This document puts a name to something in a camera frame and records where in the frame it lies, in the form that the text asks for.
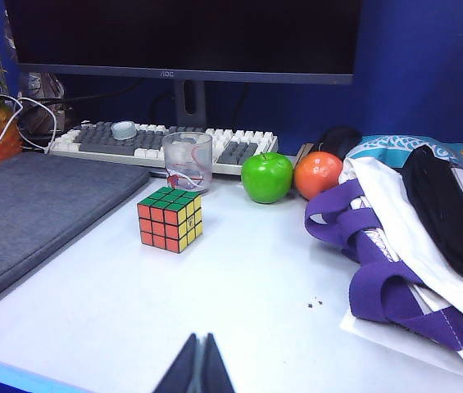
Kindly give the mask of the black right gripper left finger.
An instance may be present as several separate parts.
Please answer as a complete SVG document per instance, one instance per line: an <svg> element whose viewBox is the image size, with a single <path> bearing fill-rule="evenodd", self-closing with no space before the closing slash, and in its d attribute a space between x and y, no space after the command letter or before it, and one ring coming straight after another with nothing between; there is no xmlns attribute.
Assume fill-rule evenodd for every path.
<svg viewBox="0 0 463 393"><path fill-rule="evenodd" d="M201 392L201 370L202 344L192 333L153 392Z"/></svg>

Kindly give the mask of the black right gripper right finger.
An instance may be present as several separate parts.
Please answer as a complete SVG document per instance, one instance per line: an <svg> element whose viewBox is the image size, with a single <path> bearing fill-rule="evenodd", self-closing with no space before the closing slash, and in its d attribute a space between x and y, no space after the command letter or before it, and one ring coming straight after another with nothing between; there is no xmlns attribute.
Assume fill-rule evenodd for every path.
<svg viewBox="0 0 463 393"><path fill-rule="evenodd" d="M232 382L212 333L207 335L202 366L202 391L234 393Z"/></svg>

